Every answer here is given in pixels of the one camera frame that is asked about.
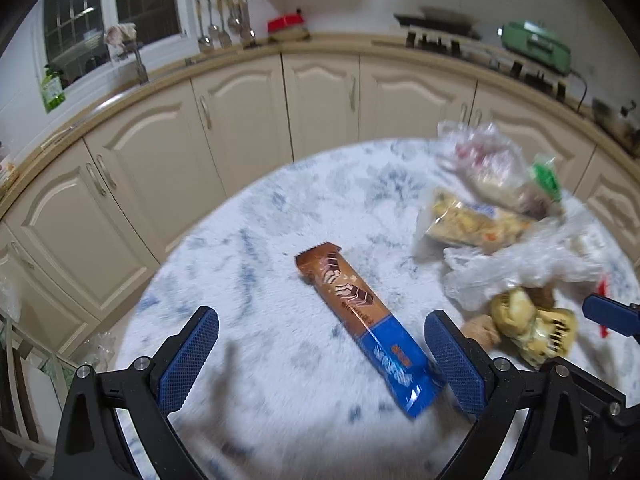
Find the metal screw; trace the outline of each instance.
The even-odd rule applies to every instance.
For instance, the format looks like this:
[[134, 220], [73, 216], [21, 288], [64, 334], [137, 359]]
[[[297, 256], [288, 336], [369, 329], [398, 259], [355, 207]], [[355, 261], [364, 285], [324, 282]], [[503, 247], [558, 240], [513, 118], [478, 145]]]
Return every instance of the metal screw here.
[[88, 365], [82, 365], [81, 367], [78, 368], [78, 371], [76, 372], [78, 377], [80, 377], [81, 379], [84, 379], [90, 373], [91, 373], [91, 367]]
[[133, 367], [136, 370], [146, 370], [151, 364], [151, 360], [148, 357], [139, 357], [133, 361]]
[[569, 370], [567, 369], [566, 366], [564, 365], [558, 365], [556, 367], [556, 373], [560, 376], [560, 377], [568, 377], [569, 376]]
[[494, 366], [501, 372], [506, 372], [509, 368], [511, 368], [511, 363], [508, 362], [504, 357], [498, 357], [494, 361]]
[[617, 402], [612, 402], [609, 405], [609, 413], [613, 416], [620, 414], [620, 405]]

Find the marble table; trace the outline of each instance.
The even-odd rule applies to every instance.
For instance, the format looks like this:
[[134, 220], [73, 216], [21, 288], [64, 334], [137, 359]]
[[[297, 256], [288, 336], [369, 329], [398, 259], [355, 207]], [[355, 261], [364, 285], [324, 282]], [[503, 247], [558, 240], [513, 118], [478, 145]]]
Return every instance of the marble table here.
[[[334, 242], [423, 348], [431, 310], [444, 309], [460, 325], [459, 307], [442, 293], [442, 248], [424, 262], [410, 256], [416, 215], [433, 188], [467, 195], [437, 168], [432, 151], [433, 141], [382, 140], [281, 168], [205, 218], [158, 271], [115, 367], [152, 355], [199, 305], [215, 308], [220, 338], [184, 406], [169, 417], [210, 478], [434, 478], [456, 450], [471, 421], [450, 390], [416, 420], [404, 416], [294, 264], [296, 254]], [[637, 301], [633, 268], [606, 236], [611, 295]], [[639, 402], [638, 345], [615, 333], [602, 339], [570, 294], [561, 303], [580, 322], [569, 359], [626, 393], [628, 405]], [[510, 347], [501, 352], [524, 367]], [[518, 412], [488, 478], [499, 478], [524, 416]], [[128, 414], [120, 418], [143, 477], [156, 478]]]

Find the blue gripper pad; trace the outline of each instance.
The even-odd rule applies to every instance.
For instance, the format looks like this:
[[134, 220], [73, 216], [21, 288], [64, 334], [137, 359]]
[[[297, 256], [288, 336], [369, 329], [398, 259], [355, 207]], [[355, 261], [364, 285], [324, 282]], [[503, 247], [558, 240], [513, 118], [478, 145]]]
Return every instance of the blue gripper pad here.
[[[446, 320], [439, 316], [439, 313], [442, 313]], [[478, 416], [487, 402], [484, 379], [466, 355], [465, 349], [456, 341], [453, 330], [464, 338], [442, 310], [431, 312], [424, 321], [424, 339], [460, 407], [466, 413]]]
[[208, 309], [160, 377], [157, 399], [162, 415], [176, 412], [184, 404], [204, 361], [218, 340], [219, 328], [218, 314]]
[[640, 334], [638, 306], [626, 306], [597, 294], [582, 302], [584, 317], [627, 337]]

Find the green appliance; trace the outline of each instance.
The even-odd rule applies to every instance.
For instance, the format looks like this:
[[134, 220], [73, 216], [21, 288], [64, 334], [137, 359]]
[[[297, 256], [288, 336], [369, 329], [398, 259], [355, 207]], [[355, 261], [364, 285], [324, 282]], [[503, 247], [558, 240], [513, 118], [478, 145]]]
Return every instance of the green appliance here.
[[533, 22], [509, 22], [502, 27], [502, 46], [568, 75], [571, 49], [555, 33]]

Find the faucet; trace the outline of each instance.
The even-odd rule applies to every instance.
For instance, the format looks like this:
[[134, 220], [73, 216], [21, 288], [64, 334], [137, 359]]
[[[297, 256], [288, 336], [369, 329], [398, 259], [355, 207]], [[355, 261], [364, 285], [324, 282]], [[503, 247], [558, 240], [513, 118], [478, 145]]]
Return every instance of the faucet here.
[[120, 59], [126, 59], [126, 57], [133, 52], [134, 56], [136, 56], [136, 73], [138, 74], [138, 79], [140, 80], [140, 84], [144, 84], [149, 82], [149, 76], [146, 73], [144, 63], [142, 63], [142, 58], [140, 57], [140, 51], [138, 49], [139, 46], [142, 46], [142, 43], [138, 45], [137, 41], [125, 41], [124, 52], [118, 57]]

